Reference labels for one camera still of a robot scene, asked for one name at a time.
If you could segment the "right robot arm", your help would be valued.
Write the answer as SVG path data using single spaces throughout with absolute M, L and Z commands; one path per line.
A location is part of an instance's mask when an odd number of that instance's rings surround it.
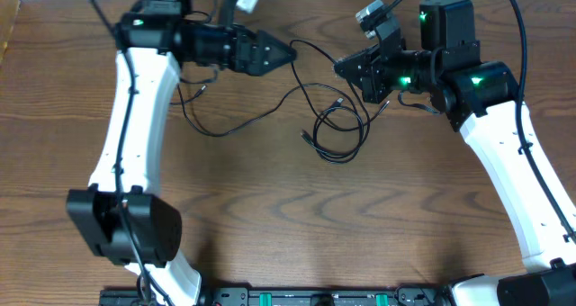
M 572 305 L 575 207 L 545 155 L 520 86 L 499 61 L 482 61 L 471 0 L 423 0 L 421 47 L 406 47 L 391 8 L 375 1 L 356 19 L 373 46 L 335 72 L 378 104 L 390 93 L 427 93 L 487 171 L 515 231 L 526 271 L 450 283 L 427 305 Z

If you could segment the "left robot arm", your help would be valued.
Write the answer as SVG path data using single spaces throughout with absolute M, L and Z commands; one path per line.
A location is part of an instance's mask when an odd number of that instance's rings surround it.
M 167 113 L 184 63 L 261 77 L 296 52 L 235 23 L 258 0 L 224 0 L 216 23 L 192 19 L 192 0 L 141 0 L 107 29 L 116 45 L 116 92 L 88 185 L 67 196 L 67 213 L 92 253 L 135 273 L 136 305 L 195 305 L 201 275 L 180 249 L 182 218 L 160 197 Z

